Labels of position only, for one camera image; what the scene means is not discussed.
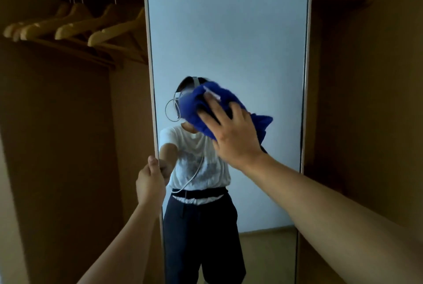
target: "person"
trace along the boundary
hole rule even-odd
[[[178,85],[177,112],[196,81],[208,80],[186,77]],[[172,187],[163,218],[166,284],[196,284],[200,265],[209,284],[241,284],[246,272],[238,214],[226,189],[228,164],[187,121],[163,129],[159,142],[163,177]]]
[[[206,99],[216,118],[199,116],[213,132],[220,158],[241,170],[292,218],[315,250],[348,284],[423,283],[423,243],[404,228],[264,154],[251,118],[232,103],[233,119]],[[139,283],[165,182],[153,157],[137,180],[140,204],[127,225],[80,280],[81,284]]]

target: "closet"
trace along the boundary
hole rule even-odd
[[[3,30],[51,18],[61,2],[83,2],[93,18],[119,6],[119,22],[97,20],[95,30],[136,21],[143,7],[143,0],[0,2]],[[306,174],[416,233],[423,229],[420,4],[314,0],[305,140]],[[145,28],[93,48],[89,36],[73,36],[82,44],[54,35],[42,37],[49,43],[0,39],[2,283],[75,283],[130,217],[138,171],[154,153]],[[299,283],[336,277],[303,239],[297,265]],[[162,283],[162,275],[157,221],[144,282]]]

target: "shirt sleeve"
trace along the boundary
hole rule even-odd
[[[172,127],[162,129],[159,135],[159,149],[164,144],[174,144],[179,149],[178,136]]]

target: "blue microfiber cloth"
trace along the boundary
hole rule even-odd
[[[199,132],[202,132],[204,135],[216,140],[213,133],[197,115],[197,110],[203,109],[209,113],[217,122],[219,122],[204,99],[204,93],[206,91],[210,92],[215,97],[220,97],[219,104],[222,106],[223,110],[226,112],[230,119],[232,119],[232,110],[229,107],[229,103],[231,101],[238,103],[242,109],[246,108],[233,93],[227,89],[221,88],[217,83],[212,81],[206,82],[196,87],[191,94],[186,94],[179,99],[179,110],[181,117],[193,125]],[[256,127],[258,141],[261,145],[264,137],[266,136],[266,128],[273,121],[273,118],[270,116],[251,114],[251,119],[254,123],[254,127]]]

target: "white t-shirt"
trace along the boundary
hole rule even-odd
[[[207,188],[225,187],[230,184],[228,164],[216,154],[212,140],[203,133],[192,134],[175,126],[165,128],[160,132],[159,145],[174,144],[178,148],[178,160],[171,174],[169,185],[172,188],[182,189],[190,180],[204,159],[197,176],[185,187],[187,191],[203,190]],[[187,204],[205,204],[219,199],[209,197],[205,199],[185,199],[174,197]]]

